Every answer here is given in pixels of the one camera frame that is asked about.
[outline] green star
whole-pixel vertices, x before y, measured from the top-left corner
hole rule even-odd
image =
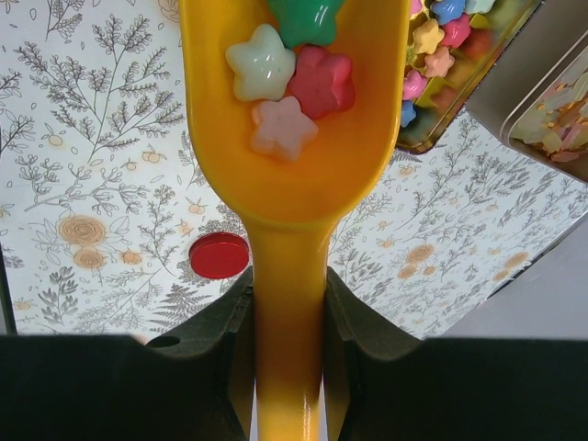
[[[267,0],[284,44],[328,46],[337,37],[335,18],[345,0]]]

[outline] spoon handle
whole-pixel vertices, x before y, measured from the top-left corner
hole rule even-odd
[[[254,256],[259,440],[318,441],[323,296],[333,229],[247,230]]]

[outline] red circle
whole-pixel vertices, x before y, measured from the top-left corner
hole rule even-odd
[[[228,232],[215,232],[200,237],[190,247],[190,265],[201,277],[233,277],[249,265],[247,241]]]

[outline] yellow spoon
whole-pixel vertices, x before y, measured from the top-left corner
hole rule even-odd
[[[254,258],[259,439],[318,440],[322,298],[337,222],[376,185],[398,135],[409,0],[347,0],[329,48],[354,63],[355,106],[318,121],[291,164],[255,153],[252,104],[225,60],[255,28],[277,28],[266,0],[180,0],[187,114],[210,185],[243,220]]]

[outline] floral pattern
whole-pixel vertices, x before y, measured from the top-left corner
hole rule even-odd
[[[18,330],[145,341],[178,325],[234,281],[197,276],[190,244],[246,235],[192,151],[178,2],[0,3],[0,242]],[[431,152],[394,154],[329,263],[406,331],[439,335],[587,210],[586,185],[464,112]]]

